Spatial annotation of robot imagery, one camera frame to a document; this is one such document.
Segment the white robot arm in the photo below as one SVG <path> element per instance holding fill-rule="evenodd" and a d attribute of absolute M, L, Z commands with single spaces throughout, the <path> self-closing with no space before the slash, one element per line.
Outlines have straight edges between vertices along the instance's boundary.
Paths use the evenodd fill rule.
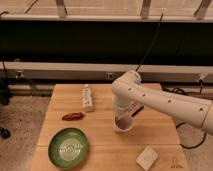
<path fill-rule="evenodd" d="M 128 118 L 132 102 L 178 118 L 213 135 L 213 101 L 191 96 L 168 93 L 147 88 L 141 84 L 138 72 L 131 70 L 112 83 L 114 116 Z"/>

